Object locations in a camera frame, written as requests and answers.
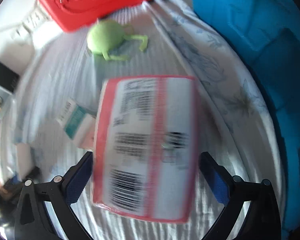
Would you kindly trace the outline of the red white tissue pack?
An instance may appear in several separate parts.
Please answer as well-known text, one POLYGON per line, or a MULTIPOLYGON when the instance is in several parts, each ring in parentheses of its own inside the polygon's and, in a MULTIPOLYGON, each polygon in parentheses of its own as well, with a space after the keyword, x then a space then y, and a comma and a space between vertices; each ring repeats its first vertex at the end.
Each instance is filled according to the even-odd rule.
POLYGON ((91 201, 121 216, 188 221, 198 159, 196 80, 150 75, 104 81, 91 201))

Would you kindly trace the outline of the small white green box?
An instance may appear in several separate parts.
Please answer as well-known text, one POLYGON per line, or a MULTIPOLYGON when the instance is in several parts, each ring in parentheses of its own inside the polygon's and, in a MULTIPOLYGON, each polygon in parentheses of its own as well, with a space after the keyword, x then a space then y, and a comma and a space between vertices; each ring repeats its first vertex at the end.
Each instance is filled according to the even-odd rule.
POLYGON ((68 99, 57 116, 57 122, 77 148, 93 148, 96 117, 87 108, 68 99))

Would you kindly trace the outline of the striped white table cloth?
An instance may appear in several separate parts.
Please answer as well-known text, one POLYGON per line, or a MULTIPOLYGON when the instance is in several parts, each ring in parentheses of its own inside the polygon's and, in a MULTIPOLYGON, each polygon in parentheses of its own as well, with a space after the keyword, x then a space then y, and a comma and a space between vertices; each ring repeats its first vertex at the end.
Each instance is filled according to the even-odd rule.
POLYGON ((32 60, 3 119, 28 142, 15 239, 280 239, 280 179, 249 177, 232 133, 152 7, 129 62, 84 52, 86 30, 32 60))

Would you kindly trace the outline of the blue plastic storage bin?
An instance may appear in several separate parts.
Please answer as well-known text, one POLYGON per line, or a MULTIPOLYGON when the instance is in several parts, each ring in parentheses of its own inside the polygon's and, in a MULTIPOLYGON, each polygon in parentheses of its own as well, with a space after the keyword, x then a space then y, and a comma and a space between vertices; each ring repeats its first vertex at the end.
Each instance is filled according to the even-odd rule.
POLYGON ((274 122, 286 176, 283 238, 300 239, 300 0, 192 0, 249 67, 274 122))

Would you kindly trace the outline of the green round monster toy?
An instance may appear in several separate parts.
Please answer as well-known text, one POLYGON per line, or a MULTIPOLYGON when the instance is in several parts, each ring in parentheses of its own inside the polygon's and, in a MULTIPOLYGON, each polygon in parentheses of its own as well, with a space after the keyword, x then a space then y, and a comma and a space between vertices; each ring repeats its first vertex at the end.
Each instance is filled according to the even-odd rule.
POLYGON ((144 52, 148 46, 148 36, 128 34, 125 31, 127 26, 115 20, 102 20, 94 24, 87 33, 87 49, 91 54, 102 55, 106 61, 126 61, 127 55, 110 55, 109 52, 125 41, 139 40, 139 50, 144 52))

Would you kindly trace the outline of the white wall socket panel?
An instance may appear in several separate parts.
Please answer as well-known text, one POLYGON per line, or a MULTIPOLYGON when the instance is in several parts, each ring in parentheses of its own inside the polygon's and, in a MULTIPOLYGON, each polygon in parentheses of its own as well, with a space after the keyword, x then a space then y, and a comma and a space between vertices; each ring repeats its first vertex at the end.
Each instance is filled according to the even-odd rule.
POLYGON ((27 18, 16 29, 16 34, 20 37, 27 37, 32 35, 39 26, 50 20, 50 16, 41 7, 40 4, 35 3, 33 10, 27 18))

